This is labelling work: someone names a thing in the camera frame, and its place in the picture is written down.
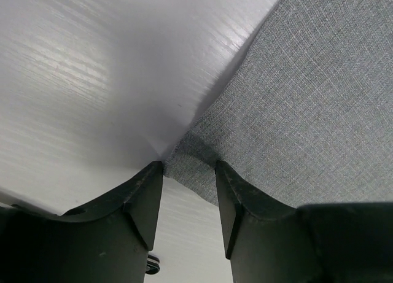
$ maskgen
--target white surface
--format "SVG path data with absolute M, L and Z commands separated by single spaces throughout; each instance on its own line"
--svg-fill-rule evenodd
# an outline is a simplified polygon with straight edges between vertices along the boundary
M 161 158 L 276 0 L 0 0 L 0 189 L 62 213 Z
M 164 180 L 154 251 L 161 270 L 145 283 L 232 283 L 218 207 Z

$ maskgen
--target fabric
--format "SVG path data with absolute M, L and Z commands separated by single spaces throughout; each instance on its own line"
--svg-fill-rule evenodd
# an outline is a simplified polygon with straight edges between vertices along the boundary
M 214 165 L 292 206 L 393 200 L 393 0 L 281 0 L 166 175 L 217 204 Z

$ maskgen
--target woven fabric texture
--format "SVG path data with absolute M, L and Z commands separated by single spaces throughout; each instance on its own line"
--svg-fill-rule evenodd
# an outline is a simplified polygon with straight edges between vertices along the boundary
M 280 0 L 166 161 L 217 204 L 214 164 L 292 206 L 393 200 L 393 0 Z

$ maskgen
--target gray cloth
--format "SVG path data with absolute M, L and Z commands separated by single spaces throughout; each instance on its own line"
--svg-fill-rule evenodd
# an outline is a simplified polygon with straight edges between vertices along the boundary
M 166 162 L 217 204 L 214 163 L 289 205 L 393 200 L 393 0 L 281 0 Z

